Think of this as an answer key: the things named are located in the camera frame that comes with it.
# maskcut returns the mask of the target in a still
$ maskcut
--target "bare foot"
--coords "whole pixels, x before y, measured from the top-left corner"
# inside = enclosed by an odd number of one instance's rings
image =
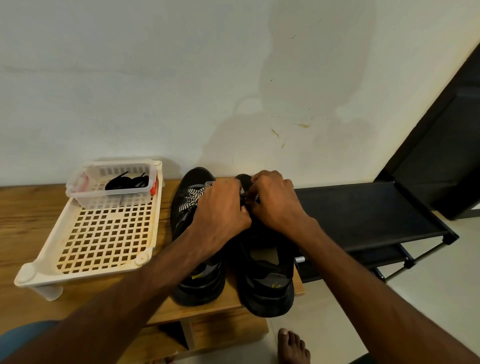
[[[300,336],[286,328],[278,331],[278,364],[310,364],[310,352]]]

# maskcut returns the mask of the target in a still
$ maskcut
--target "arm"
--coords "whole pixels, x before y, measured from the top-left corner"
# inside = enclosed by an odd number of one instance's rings
[[[438,327],[336,245],[303,211],[290,180],[276,171],[252,178],[252,212],[289,237],[313,262],[379,363],[480,363]]]
[[[170,291],[250,226],[239,190],[237,180],[213,183],[174,243],[2,363],[116,363]]]

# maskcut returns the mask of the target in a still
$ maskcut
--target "black shoe rack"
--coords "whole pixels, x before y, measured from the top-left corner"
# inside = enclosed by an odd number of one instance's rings
[[[384,281],[458,239],[457,234],[395,181],[300,188],[295,192],[307,214],[340,247]],[[441,243],[417,258],[401,245],[440,236]],[[301,251],[296,255],[302,282],[322,279]],[[399,262],[404,262],[404,266],[387,278],[378,270]]]

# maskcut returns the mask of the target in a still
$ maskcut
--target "zigzag patterned shoelace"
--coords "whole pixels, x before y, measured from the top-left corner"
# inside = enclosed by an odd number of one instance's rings
[[[188,191],[188,196],[185,198],[187,199],[187,202],[185,202],[183,205],[179,207],[179,212],[183,212],[185,210],[188,210],[191,207],[197,206],[198,205],[198,199],[204,194],[205,188],[212,187],[213,181],[208,181],[205,182],[205,186],[200,188],[200,189],[195,189],[195,188],[189,188]],[[245,196],[245,191],[243,187],[240,189],[240,197]]]

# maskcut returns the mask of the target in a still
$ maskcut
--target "white wall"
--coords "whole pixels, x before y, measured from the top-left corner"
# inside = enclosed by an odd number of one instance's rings
[[[478,0],[2,1],[0,185],[153,155],[371,181],[479,40]]]

